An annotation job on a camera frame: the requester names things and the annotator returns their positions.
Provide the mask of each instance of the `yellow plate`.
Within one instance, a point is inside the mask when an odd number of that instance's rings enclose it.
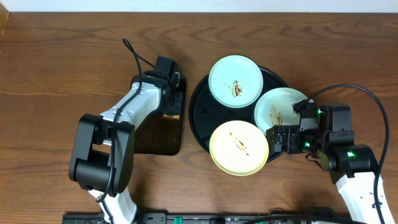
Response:
[[[239,176],[259,171],[269,153],[265,135],[245,121],[220,125],[211,135],[209,148],[211,158],[220,169]]]

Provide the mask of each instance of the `white wall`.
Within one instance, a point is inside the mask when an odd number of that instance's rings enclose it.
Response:
[[[10,12],[398,12],[398,0],[0,0]]]

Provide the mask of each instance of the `green switch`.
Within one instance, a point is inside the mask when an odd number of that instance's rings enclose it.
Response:
[[[182,224],[182,217],[174,217],[174,224]]]

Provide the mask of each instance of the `food residue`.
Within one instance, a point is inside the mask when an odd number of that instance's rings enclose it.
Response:
[[[282,115],[280,112],[277,112],[275,105],[271,107],[271,123],[272,125],[282,125]]]
[[[232,87],[226,85],[225,83],[224,83],[224,85],[231,89],[232,95],[234,97],[241,96],[242,87],[240,85],[238,85],[237,80],[235,80],[234,83],[232,83]]]
[[[247,147],[244,147],[244,144],[239,141],[239,139],[237,137],[235,137],[234,134],[229,133],[232,137],[234,137],[234,142],[235,145],[238,147],[239,150],[243,151],[244,153],[246,153],[246,155],[249,155],[248,152],[246,152]]]

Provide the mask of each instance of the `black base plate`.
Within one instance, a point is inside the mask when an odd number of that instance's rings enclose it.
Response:
[[[263,67],[259,68],[264,81],[260,97],[269,90],[288,87],[286,82],[274,72]],[[209,152],[211,135],[214,130],[223,123],[240,120],[256,125],[254,120],[254,109],[258,101],[257,99],[254,103],[244,108],[229,108],[224,106],[211,94],[208,78],[209,76],[207,75],[195,88],[190,100],[188,112],[192,133],[199,145],[206,152]],[[267,162],[273,161],[283,153],[283,151],[274,152],[271,148],[269,148],[269,150]]]
[[[165,118],[163,111],[151,112],[136,130],[134,153],[174,156],[180,151],[186,88],[182,78],[176,89],[182,97],[180,119]]]
[[[295,214],[292,212],[285,211],[274,211],[272,210],[268,215],[204,215],[204,214],[173,214],[166,215],[164,213],[146,213],[142,216],[140,224],[244,224],[249,221],[253,221],[259,218],[275,218],[274,221],[258,222],[257,224],[295,224],[295,223],[312,223],[311,221],[317,221],[322,218],[329,220],[328,222],[322,223],[351,223],[350,217],[340,216],[334,214],[334,212],[328,208],[328,210],[320,210],[314,208],[313,211],[309,210],[304,215]]]

